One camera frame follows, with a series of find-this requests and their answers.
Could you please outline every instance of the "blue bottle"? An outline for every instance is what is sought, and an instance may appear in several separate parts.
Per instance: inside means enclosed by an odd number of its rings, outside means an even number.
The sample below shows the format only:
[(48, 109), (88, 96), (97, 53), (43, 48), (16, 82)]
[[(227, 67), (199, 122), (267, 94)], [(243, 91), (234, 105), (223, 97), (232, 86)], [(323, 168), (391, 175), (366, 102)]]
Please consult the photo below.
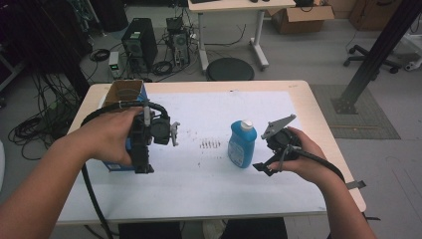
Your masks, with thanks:
[(234, 164), (246, 168), (254, 155), (257, 131), (250, 120), (238, 120), (232, 123), (232, 136), (229, 140), (229, 157)]

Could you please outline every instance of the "table leg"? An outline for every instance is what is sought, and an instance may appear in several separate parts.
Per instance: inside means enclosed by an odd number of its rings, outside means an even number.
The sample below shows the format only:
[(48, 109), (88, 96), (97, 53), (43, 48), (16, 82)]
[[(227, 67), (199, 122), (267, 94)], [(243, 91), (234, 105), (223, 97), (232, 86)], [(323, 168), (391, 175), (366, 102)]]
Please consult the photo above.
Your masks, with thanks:
[(208, 68), (207, 52), (205, 51), (204, 43), (204, 29), (203, 29), (203, 13), (198, 13), (198, 25), (199, 25), (199, 59), (201, 60), (202, 73), (205, 74)]
[(260, 61), (261, 71), (264, 71), (264, 69), (270, 66), (260, 46), (261, 30), (263, 28), (264, 14), (265, 14), (265, 10), (260, 10), (258, 12), (257, 29), (255, 31), (255, 38), (251, 38), (251, 42), (250, 42), (252, 48), (254, 49)]

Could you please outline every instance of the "chair wheel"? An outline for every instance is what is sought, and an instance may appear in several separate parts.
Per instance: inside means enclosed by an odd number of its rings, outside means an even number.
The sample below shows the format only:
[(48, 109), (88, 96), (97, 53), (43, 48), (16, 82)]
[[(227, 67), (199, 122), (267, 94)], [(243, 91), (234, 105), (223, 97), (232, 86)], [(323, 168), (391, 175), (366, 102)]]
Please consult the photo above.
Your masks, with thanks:
[(396, 74), (396, 73), (398, 73), (398, 68), (391, 68), (391, 69), (390, 69), (390, 73), (391, 73), (391, 74)]

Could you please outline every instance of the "wrist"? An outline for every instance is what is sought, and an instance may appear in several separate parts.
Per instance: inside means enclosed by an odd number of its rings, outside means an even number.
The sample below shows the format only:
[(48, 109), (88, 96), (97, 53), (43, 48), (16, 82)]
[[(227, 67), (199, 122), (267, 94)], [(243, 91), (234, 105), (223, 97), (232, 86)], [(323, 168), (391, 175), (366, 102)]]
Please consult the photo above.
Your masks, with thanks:
[(83, 165), (91, 158), (87, 144), (80, 138), (74, 137), (73, 133), (56, 140), (52, 145), (52, 149), (62, 155), (72, 155), (73, 160), (80, 165)]
[(314, 184), (319, 188), (322, 193), (324, 193), (329, 190), (332, 190), (338, 185), (344, 185), (344, 182), (337, 174), (326, 168), (318, 175), (318, 178), (314, 182)]

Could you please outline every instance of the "black pole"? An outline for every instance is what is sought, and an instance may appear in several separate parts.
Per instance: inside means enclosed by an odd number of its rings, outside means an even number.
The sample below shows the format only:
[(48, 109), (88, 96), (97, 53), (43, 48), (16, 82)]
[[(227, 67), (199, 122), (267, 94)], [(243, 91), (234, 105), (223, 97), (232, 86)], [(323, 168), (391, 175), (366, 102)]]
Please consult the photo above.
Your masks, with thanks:
[(403, 0), (401, 2), (341, 97), (332, 100), (338, 114), (356, 114), (354, 104), (360, 94), (376, 77), (382, 63), (400, 42), (421, 11), (421, 0)]

